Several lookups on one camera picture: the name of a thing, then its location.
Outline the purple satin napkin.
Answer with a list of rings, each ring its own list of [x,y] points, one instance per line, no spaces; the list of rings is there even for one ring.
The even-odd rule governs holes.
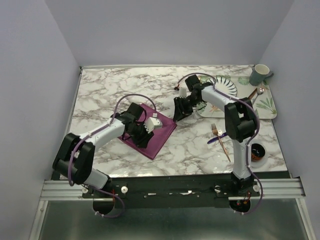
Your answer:
[[[139,118],[139,121],[143,121],[145,118],[153,117],[153,114],[157,114],[157,118],[162,122],[162,128],[154,129],[154,136],[149,140],[146,148],[137,147],[133,140],[127,139],[129,135],[126,133],[124,138],[119,137],[118,139],[122,141],[124,144],[138,151],[145,157],[153,160],[161,148],[164,146],[165,142],[168,140],[174,129],[176,128],[176,123],[169,117],[161,114],[158,111],[155,111],[153,108],[147,106],[144,103],[141,103],[140,106],[146,111],[146,113],[142,113]]]

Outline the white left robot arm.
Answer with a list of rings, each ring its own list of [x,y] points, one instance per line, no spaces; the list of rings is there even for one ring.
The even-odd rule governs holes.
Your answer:
[[[140,116],[146,113],[142,106],[131,103],[126,111],[114,113],[106,125],[82,135],[67,134],[52,168],[68,178],[72,185],[92,186],[99,197],[107,197],[111,191],[108,183],[110,177],[93,169],[95,152],[111,140],[124,138],[125,135],[128,135],[137,148],[147,148],[154,136],[153,130],[162,127],[162,122],[156,116],[139,121]]]

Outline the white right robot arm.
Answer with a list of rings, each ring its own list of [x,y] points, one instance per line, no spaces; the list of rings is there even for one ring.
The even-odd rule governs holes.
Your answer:
[[[193,107],[200,102],[210,103],[224,112],[225,131],[232,139],[234,155],[230,191],[241,196],[254,184],[254,174],[250,167],[250,142],[259,132],[259,117],[250,99],[233,97],[220,91],[216,87],[217,80],[207,73],[203,75],[213,81],[201,83],[199,75],[200,72],[189,73],[180,79],[185,81],[190,95],[174,98],[173,121],[178,122],[189,117],[194,111]]]

